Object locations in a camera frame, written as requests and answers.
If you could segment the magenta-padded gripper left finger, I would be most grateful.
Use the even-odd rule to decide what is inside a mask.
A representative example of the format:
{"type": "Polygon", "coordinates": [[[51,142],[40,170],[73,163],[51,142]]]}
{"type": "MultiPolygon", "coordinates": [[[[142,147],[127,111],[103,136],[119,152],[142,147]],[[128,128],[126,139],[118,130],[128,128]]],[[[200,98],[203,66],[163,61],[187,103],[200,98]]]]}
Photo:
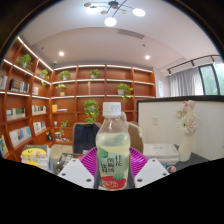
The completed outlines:
{"type": "Polygon", "coordinates": [[[100,183],[97,148],[89,150],[80,158],[72,158],[58,176],[78,186],[97,189],[100,183]]]}

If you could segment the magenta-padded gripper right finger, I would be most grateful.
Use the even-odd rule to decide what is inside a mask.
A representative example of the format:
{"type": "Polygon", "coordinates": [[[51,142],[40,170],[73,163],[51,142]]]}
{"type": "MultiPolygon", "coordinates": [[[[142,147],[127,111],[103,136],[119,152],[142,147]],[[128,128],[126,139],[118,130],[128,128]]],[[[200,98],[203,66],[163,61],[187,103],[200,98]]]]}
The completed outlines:
{"type": "Polygon", "coordinates": [[[137,149],[130,148],[129,189],[144,187],[168,175],[168,171],[156,158],[148,159],[137,149]]]}

